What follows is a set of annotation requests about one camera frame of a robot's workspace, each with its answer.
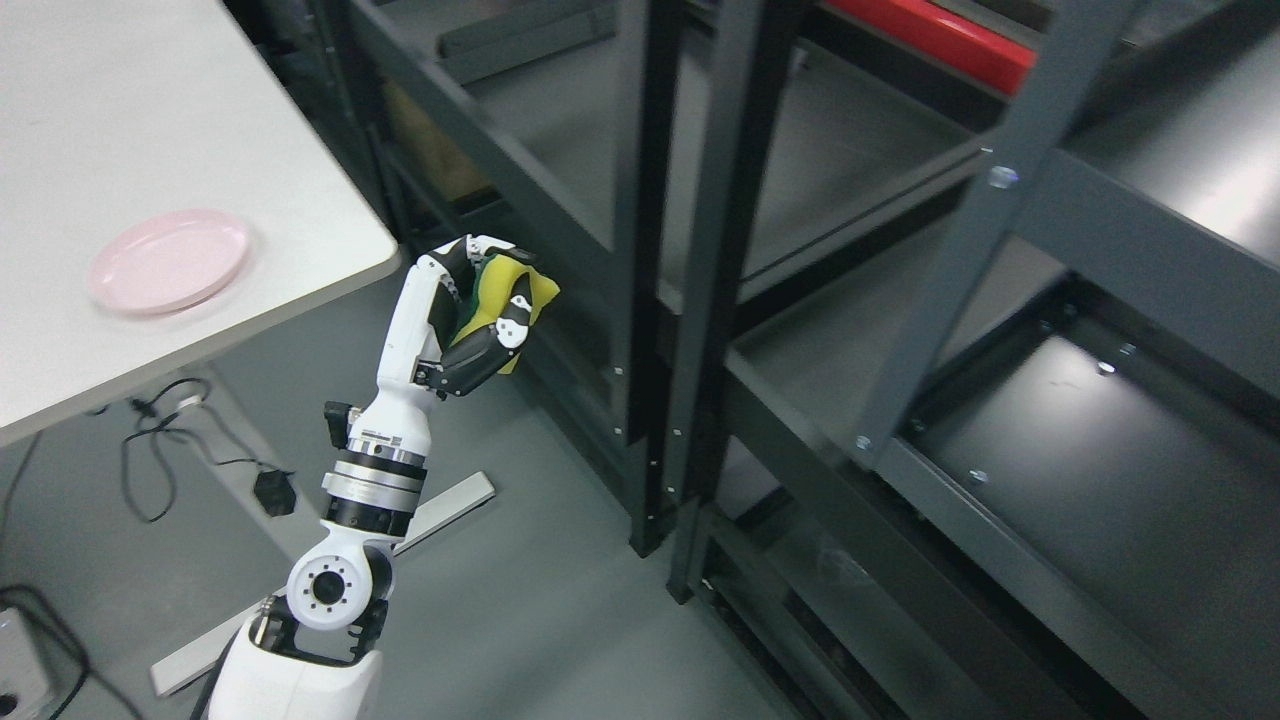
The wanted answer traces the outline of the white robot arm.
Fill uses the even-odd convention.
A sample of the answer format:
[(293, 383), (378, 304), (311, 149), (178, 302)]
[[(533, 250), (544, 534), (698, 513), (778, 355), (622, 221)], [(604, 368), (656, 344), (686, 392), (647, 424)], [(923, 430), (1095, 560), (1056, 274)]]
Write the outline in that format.
[(326, 537), (234, 634), (210, 719), (366, 719), (381, 675), (375, 644), (394, 587), (392, 555), (419, 506), (433, 439), (361, 430), (323, 479)]

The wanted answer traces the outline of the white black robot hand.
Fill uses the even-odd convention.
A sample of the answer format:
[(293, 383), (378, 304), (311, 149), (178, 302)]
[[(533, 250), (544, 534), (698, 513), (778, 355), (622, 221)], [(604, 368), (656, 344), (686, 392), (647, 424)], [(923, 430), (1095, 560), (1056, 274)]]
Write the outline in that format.
[(527, 254), (536, 268), (534, 254), (488, 234), (458, 237), (413, 263), (388, 325), (378, 392), (348, 421), (343, 450), (421, 468), (433, 443), (429, 414), (435, 405), (470, 395), (494, 375), (508, 375), (497, 372), (507, 352), (494, 331), (457, 348), (451, 341), (472, 314), (483, 261), (511, 249)]

